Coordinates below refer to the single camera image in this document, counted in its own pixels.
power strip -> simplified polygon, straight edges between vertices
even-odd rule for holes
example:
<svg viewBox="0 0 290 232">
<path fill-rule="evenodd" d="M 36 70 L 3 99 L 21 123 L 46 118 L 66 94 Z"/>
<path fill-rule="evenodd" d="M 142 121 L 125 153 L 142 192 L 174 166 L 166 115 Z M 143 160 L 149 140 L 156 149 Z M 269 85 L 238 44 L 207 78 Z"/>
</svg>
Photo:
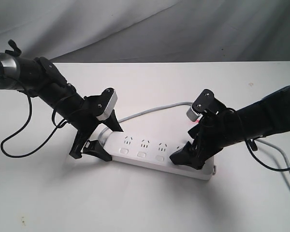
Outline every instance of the power strip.
<svg viewBox="0 0 290 232">
<path fill-rule="evenodd" d="M 174 165 L 169 156 L 185 144 L 132 135 L 127 132 L 112 132 L 104 149 L 114 161 L 155 169 L 167 173 L 209 180 L 216 172 L 214 157 L 208 159 L 201 170 L 184 165 Z"/>
</svg>

gray backdrop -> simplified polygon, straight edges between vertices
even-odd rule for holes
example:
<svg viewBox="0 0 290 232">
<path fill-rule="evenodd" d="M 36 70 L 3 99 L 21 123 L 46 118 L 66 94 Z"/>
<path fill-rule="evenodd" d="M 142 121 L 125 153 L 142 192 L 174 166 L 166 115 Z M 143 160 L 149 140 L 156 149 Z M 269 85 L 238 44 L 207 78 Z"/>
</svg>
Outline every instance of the gray backdrop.
<svg viewBox="0 0 290 232">
<path fill-rule="evenodd" d="M 55 62 L 290 60 L 290 0 L 0 0 L 0 52 Z"/>
</svg>

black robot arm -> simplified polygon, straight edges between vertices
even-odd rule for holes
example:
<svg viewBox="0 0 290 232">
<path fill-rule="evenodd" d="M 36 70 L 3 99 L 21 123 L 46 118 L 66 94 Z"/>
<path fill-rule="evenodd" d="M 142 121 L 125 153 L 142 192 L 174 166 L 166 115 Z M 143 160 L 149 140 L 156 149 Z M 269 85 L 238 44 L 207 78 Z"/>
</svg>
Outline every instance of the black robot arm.
<svg viewBox="0 0 290 232">
<path fill-rule="evenodd" d="M 88 139 L 101 123 L 113 131 L 122 131 L 114 112 L 117 101 L 115 90 L 107 88 L 101 95 L 82 98 L 48 59 L 21 58 L 21 50 L 15 42 L 10 40 L 9 45 L 13 51 L 0 53 L 0 89 L 17 90 L 29 97 L 40 97 L 54 109 L 52 120 L 55 126 L 60 128 L 55 123 L 56 112 L 74 126 L 77 134 L 70 155 L 75 159 L 81 158 L 83 153 L 111 161 L 111 155 L 97 140 Z"/>
<path fill-rule="evenodd" d="M 205 89 L 187 112 L 192 121 L 201 115 L 199 124 L 188 131 L 193 143 L 187 142 L 170 156 L 174 164 L 199 170 L 226 146 L 245 141 L 253 154 L 255 139 L 290 131 L 290 86 L 238 111 L 227 108 Z"/>
</svg>

white tabletop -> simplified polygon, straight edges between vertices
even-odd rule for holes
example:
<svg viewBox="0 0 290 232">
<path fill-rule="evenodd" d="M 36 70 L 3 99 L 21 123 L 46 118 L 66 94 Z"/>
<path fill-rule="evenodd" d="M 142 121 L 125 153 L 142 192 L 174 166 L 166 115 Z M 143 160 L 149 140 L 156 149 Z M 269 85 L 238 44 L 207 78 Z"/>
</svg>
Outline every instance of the white tabletop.
<svg viewBox="0 0 290 232">
<path fill-rule="evenodd" d="M 114 87 L 118 118 L 155 106 L 193 102 L 204 88 L 239 109 L 290 85 L 290 62 L 57 67 L 82 96 Z M 186 110 L 180 106 L 152 113 L 122 127 L 185 141 L 194 125 Z M 51 112 L 40 99 L 33 99 L 32 122 L 6 149 L 19 155 L 36 148 L 53 129 Z M 0 142 L 27 116 L 23 94 L 0 90 Z M 217 174 L 205 182 L 87 155 L 74 160 L 68 153 L 75 133 L 67 125 L 42 150 L 23 159 L 8 158 L 0 151 L 0 231 L 290 232 L 290 193 L 281 175 L 256 163 L 243 143 L 215 156 Z M 290 159 L 290 132 L 266 140 L 282 147 Z M 283 164 L 280 154 L 264 149 Z M 257 154 L 275 165 L 263 152 Z"/>
</svg>

electrical socket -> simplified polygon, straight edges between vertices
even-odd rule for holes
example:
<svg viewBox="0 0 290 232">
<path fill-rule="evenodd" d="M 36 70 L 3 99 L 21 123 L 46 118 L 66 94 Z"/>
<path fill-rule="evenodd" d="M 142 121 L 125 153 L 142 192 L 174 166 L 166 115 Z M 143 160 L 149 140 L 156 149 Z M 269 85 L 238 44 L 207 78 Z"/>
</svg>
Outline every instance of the electrical socket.
<svg viewBox="0 0 290 232">
<path fill-rule="evenodd" d="M 114 161 L 209 180 L 216 171 L 214 157 L 208 159 L 201 170 L 172 163 L 169 156 L 184 145 L 161 138 L 155 139 L 149 136 L 114 131 L 107 138 L 104 149 L 112 155 Z"/>
</svg>

